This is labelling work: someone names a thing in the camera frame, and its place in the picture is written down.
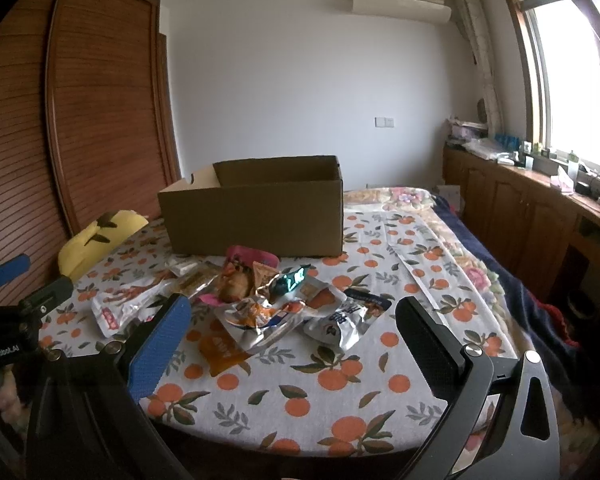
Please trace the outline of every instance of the cardboard box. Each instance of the cardboard box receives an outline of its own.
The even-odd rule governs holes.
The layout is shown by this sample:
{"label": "cardboard box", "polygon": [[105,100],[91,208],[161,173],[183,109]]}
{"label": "cardboard box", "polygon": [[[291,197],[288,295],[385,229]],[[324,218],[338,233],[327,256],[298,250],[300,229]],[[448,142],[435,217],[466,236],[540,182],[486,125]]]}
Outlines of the cardboard box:
{"label": "cardboard box", "polygon": [[342,253],[342,176],[335,156],[216,162],[158,193],[178,254],[244,245],[277,256]]}

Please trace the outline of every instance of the wooden wardrobe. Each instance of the wooden wardrobe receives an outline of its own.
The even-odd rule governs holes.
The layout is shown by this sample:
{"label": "wooden wardrobe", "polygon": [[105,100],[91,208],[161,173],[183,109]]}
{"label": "wooden wardrobe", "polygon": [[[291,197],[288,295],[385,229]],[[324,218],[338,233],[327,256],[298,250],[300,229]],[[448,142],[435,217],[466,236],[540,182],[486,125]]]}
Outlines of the wooden wardrobe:
{"label": "wooden wardrobe", "polygon": [[0,24],[0,289],[17,302],[56,277],[56,256],[104,212],[160,215],[180,177],[159,0],[19,0]]}

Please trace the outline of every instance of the window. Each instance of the window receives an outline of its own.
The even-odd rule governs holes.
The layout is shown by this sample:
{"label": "window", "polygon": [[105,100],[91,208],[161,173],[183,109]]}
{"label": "window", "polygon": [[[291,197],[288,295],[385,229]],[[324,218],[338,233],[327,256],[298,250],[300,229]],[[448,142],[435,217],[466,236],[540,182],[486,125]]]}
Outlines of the window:
{"label": "window", "polygon": [[507,0],[525,70],[527,140],[600,173],[600,40],[571,0]]}

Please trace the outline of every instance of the screw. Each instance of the screw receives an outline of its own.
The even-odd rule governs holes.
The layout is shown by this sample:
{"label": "screw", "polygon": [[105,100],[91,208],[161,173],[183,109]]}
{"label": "screw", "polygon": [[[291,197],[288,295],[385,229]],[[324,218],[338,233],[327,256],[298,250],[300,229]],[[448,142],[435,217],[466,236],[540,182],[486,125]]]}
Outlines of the screw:
{"label": "screw", "polygon": [[122,350],[120,341],[111,341],[104,347],[104,351],[109,355],[115,355]]}
{"label": "screw", "polygon": [[61,349],[54,348],[50,350],[49,353],[46,355],[46,359],[51,362],[58,361],[58,359],[61,358],[63,355],[64,352],[62,352]]}
{"label": "screw", "polygon": [[527,350],[525,352],[525,357],[527,358],[528,361],[531,361],[532,363],[539,363],[540,362],[540,356],[538,355],[538,352],[534,351],[534,350]]}
{"label": "screw", "polygon": [[464,346],[464,352],[466,352],[471,357],[480,357],[482,355],[482,348],[473,343],[469,343]]}

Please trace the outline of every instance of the bed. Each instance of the bed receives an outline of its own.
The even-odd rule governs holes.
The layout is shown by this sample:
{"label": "bed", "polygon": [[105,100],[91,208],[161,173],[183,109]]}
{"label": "bed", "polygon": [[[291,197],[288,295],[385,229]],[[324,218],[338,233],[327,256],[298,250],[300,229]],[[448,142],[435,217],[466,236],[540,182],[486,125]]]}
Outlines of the bed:
{"label": "bed", "polygon": [[[395,303],[412,295],[459,340],[488,355],[539,352],[554,386],[562,471],[577,468],[599,437],[587,399],[573,387],[583,379],[586,358],[560,336],[520,281],[443,200],[424,190],[347,192],[344,207],[339,257],[284,258],[280,268],[309,265],[312,275],[339,288],[391,300],[363,339],[346,354],[334,354],[295,331],[211,377],[198,345],[218,322],[208,307],[194,304],[186,338],[154,394],[140,402],[145,412],[193,436],[265,452],[334,457],[415,449],[446,404],[432,395],[395,329]],[[99,351],[108,340],[94,320],[91,298],[167,276],[172,256],[164,225],[151,222],[79,280],[73,297],[44,320],[41,345],[69,356]],[[473,459],[495,402],[485,404],[457,468]]]}

